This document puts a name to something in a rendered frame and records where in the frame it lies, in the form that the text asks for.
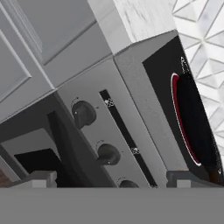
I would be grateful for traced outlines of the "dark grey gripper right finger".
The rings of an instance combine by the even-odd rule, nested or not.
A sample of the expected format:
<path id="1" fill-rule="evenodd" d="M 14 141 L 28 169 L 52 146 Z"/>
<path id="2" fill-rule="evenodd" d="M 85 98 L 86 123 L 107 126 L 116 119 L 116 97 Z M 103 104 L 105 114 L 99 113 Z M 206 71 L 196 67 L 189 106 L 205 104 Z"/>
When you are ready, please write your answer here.
<path id="1" fill-rule="evenodd" d="M 209 181 L 200 179 L 189 171 L 168 171 L 166 173 L 168 188 L 219 188 Z"/>

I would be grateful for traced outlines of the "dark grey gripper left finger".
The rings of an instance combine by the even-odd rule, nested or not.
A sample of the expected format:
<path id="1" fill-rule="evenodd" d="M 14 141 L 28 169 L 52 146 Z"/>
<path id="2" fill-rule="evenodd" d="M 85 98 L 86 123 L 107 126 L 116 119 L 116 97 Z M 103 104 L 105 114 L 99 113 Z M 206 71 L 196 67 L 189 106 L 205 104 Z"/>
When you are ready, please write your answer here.
<path id="1" fill-rule="evenodd" d="M 22 180 L 8 184 L 6 188 L 56 188 L 56 171 L 34 171 Z"/>

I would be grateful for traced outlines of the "black stove knob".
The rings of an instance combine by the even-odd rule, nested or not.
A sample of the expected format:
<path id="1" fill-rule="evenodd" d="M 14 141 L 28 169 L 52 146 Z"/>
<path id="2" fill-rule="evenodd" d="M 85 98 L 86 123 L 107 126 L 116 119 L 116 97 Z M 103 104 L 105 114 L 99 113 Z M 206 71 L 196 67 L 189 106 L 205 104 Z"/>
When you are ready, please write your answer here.
<path id="1" fill-rule="evenodd" d="M 91 125 L 96 120 L 94 107 L 87 101 L 77 101 L 72 106 L 72 114 L 75 126 L 80 130 Z"/>
<path id="2" fill-rule="evenodd" d="M 138 188 L 139 185 L 131 180 L 125 179 L 119 183 L 120 188 Z"/>
<path id="3" fill-rule="evenodd" d="M 100 165 L 117 165 L 121 159 L 119 150 L 108 143 L 102 144 L 98 151 L 97 163 Z"/>

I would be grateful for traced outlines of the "grey stove with black hob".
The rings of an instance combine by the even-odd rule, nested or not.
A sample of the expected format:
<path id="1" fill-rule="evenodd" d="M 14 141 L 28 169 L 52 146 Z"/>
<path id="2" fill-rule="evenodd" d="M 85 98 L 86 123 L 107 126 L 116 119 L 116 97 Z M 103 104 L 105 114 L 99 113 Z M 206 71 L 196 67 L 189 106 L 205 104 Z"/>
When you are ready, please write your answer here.
<path id="1" fill-rule="evenodd" d="M 0 186 L 35 171 L 56 171 L 57 187 L 74 187 L 47 120 L 53 111 L 66 127 L 88 187 L 119 187 L 125 179 L 141 188 L 167 187 L 168 171 L 189 171 L 211 182 L 205 167 L 193 158 L 181 123 L 177 103 L 181 74 L 192 71 L 175 31 L 99 61 L 0 123 Z M 96 120 L 82 129 L 75 126 L 72 114 L 78 101 L 89 102 L 96 112 Z M 118 164 L 97 163 L 102 144 L 119 150 Z"/>

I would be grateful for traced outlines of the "black frying pan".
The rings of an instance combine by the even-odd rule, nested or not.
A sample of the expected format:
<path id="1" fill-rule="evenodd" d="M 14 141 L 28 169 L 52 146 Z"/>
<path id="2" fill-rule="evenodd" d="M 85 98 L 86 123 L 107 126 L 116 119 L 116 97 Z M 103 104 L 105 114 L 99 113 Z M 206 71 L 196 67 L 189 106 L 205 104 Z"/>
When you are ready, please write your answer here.
<path id="1" fill-rule="evenodd" d="M 221 156 L 199 91 L 190 73 L 181 74 L 178 78 L 177 103 L 193 158 L 205 167 L 212 183 L 224 186 Z"/>

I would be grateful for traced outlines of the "grey cupboard door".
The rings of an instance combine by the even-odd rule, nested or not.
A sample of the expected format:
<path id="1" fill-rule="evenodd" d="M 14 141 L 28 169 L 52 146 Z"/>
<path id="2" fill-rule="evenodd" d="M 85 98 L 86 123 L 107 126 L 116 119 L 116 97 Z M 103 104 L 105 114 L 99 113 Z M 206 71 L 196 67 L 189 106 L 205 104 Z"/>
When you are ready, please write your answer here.
<path id="1" fill-rule="evenodd" d="M 0 123 L 54 90 L 42 66 L 0 0 Z"/>

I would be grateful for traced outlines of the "grey drawer front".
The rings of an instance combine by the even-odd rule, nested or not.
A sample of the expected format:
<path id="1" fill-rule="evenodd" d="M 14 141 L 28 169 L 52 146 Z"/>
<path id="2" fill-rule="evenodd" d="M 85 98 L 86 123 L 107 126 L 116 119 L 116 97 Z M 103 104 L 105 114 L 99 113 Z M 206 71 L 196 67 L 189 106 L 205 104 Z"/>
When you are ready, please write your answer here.
<path id="1" fill-rule="evenodd" d="M 88 0 L 1 0 L 57 87 L 111 54 Z"/>

